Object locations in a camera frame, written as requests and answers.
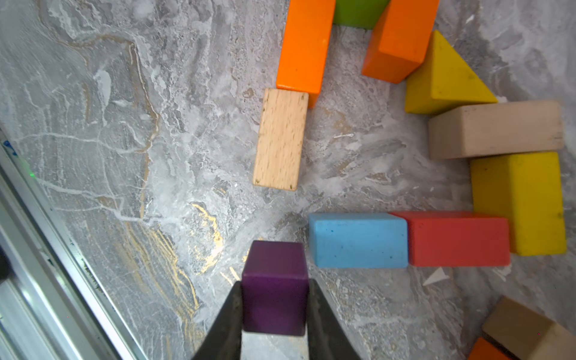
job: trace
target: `yellow prism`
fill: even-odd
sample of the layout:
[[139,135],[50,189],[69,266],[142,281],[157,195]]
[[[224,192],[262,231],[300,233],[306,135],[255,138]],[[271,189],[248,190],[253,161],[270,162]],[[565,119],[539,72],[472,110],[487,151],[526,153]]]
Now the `yellow prism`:
[[508,218],[512,252],[523,256],[566,252],[557,153],[474,159],[470,174],[474,211]]
[[438,114],[462,105],[497,102],[466,61],[434,31],[424,62],[406,80],[406,112]]

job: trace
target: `toy building block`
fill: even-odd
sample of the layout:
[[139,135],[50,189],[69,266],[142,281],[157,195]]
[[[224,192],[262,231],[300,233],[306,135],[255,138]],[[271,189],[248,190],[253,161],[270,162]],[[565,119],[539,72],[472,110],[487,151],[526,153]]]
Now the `toy building block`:
[[335,5],[335,0],[290,0],[276,87],[310,94],[309,108],[322,88]]
[[474,211],[508,218],[518,255],[566,251],[558,154],[525,153],[470,163]]
[[302,244],[254,241],[242,272],[244,331],[302,336],[307,301]]
[[406,79],[406,112],[438,114],[462,105],[497,102],[456,50],[434,31],[424,63]]
[[562,129],[556,101],[463,106],[428,122],[430,158],[557,150],[564,146]]
[[391,0],[372,30],[362,75],[398,84],[416,70],[426,56],[438,2]]
[[469,211],[395,211],[408,222],[414,266],[506,266],[508,220]]
[[334,24],[372,29],[390,0],[336,0]]
[[310,248],[318,267],[408,266],[406,220],[389,214],[310,214]]
[[252,184],[296,191],[308,94],[266,89]]
[[576,338],[560,324],[507,297],[482,330],[520,360],[574,360]]
[[474,344],[468,360],[510,360],[510,358],[502,354],[488,341],[479,338]]

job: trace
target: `wood grain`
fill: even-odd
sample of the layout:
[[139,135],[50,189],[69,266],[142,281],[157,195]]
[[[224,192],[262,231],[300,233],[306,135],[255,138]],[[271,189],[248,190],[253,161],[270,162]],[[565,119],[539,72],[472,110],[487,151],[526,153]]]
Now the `wood grain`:
[[557,101],[469,105],[428,122],[430,158],[557,150],[564,146]]
[[266,89],[252,184],[295,191],[308,94]]

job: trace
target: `blue block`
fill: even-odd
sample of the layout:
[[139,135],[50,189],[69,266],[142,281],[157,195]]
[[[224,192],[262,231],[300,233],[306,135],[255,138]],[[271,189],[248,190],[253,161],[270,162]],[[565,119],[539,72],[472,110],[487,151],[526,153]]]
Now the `blue block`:
[[390,214],[310,214],[310,248],[318,267],[408,266],[408,225]]

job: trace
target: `green block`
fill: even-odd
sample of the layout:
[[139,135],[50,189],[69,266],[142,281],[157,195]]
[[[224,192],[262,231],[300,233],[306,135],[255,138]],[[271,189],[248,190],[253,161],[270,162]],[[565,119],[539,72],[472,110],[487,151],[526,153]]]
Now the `green block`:
[[336,0],[334,24],[372,29],[390,0]]

